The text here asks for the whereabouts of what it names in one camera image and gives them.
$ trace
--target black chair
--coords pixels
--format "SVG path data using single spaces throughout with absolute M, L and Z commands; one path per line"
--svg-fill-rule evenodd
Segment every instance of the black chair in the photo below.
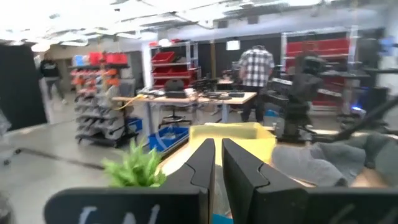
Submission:
M 184 91 L 183 87 L 183 81 L 180 79 L 171 79 L 166 82 L 164 86 L 164 90 L 166 92 L 166 97 L 168 92 L 179 92 L 179 91 Z M 160 129 L 162 126 L 165 125 L 170 125 L 174 124 L 176 126 L 179 126 L 180 123 L 188 123 L 189 125 L 192 125 L 192 121 L 185 119 L 184 116 L 177 116 L 175 114 L 175 110 L 177 109 L 177 106 L 171 106 L 172 107 L 172 115 L 163 117 L 162 122 L 158 125 L 158 129 Z
M 171 106 L 171 107 L 172 107 L 172 115 L 163 117 L 162 122 L 157 127 L 158 129 L 160 129 L 162 126 L 170 124 L 179 126 L 180 123 L 187 123 L 188 125 L 192 125 L 191 120 L 185 119 L 184 116 L 177 116 L 175 114 L 175 109 L 177 108 L 176 106 Z

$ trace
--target black pants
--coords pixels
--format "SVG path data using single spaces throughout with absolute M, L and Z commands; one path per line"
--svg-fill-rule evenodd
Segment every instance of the black pants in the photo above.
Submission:
M 262 122 L 264 120 L 264 102 L 260 96 L 260 90 L 263 87 L 259 86 L 243 86 L 245 92 L 257 93 L 257 95 L 243 104 L 243 112 L 241 113 L 242 122 L 247 122 L 251 113 L 251 108 L 256 104 L 256 121 Z

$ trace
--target wooden table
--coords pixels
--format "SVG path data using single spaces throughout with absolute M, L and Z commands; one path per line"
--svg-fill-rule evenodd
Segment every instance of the wooden table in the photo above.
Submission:
M 327 130 L 314 130 L 317 133 L 322 134 L 336 134 L 337 131 L 327 131 Z M 362 135 L 365 133 L 355 133 L 355 136 Z M 196 149 L 192 149 L 189 146 L 189 143 L 181 147 L 178 151 L 164 160 L 160 167 L 165 172 L 166 175 L 169 175 L 176 170 L 178 170 L 185 161 L 195 152 Z M 305 182 L 301 182 L 299 180 L 295 180 L 298 183 L 306 186 L 306 187 L 314 187 L 311 184 L 307 184 Z M 365 168 L 362 173 L 360 173 L 351 187 L 387 187 L 387 185 L 382 181 L 381 177 L 377 174 L 376 171 Z
M 255 97 L 257 93 L 245 93 L 242 98 L 232 98 L 230 100 L 211 100 L 204 97 L 199 97 L 197 100 L 194 97 L 178 99 L 178 98 L 166 98 L 165 96 L 157 97 L 157 98 L 143 98 L 136 99 L 134 101 L 141 101 L 145 103 L 145 119 L 144 124 L 146 126 L 147 136 L 155 133 L 154 131 L 154 122 L 152 118 L 152 110 L 150 107 L 151 103 L 160 103 L 160 104 L 174 104 L 174 105 L 188 105 L 197 101 L 197 103 L 211 103 L 216 105 L 222 105 L 222 114 L 221 114 L 221 122 L 228 122 L 228 114 L 229 114 L 229 106 L 230 105 L 241 105 L 245 102 L 249 101 L 251 98 Z M 114 101 L 123 101 L 129 102 L 132 100 L 131 97 L 114 97 L 112 98 Z

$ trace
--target blue light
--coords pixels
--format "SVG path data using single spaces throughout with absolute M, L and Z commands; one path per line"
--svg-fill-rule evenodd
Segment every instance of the blue light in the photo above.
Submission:
M 351 107 L 353 110 L 357 110 L 357 111 L 361 111 L 362 110 L 362 108 L 360 108 L 360 107 L 357 107 L 357 106 L 353 106 L 353 107 Z

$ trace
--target yellow box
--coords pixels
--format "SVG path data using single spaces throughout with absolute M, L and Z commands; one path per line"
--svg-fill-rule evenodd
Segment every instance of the yellow box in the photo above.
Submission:
M 276 144 L 275 136 L 259 123 L 208 123 L 191 126 L 189 133 L 191 149 L 197 149 L 208 138 L 215 140 L 216 164 L 220 166 L 222 165 L 221 140 L 224 138 L 232 139 L 236 144 L 266 163 L 271 161 L 272 150 L 274 150 Z

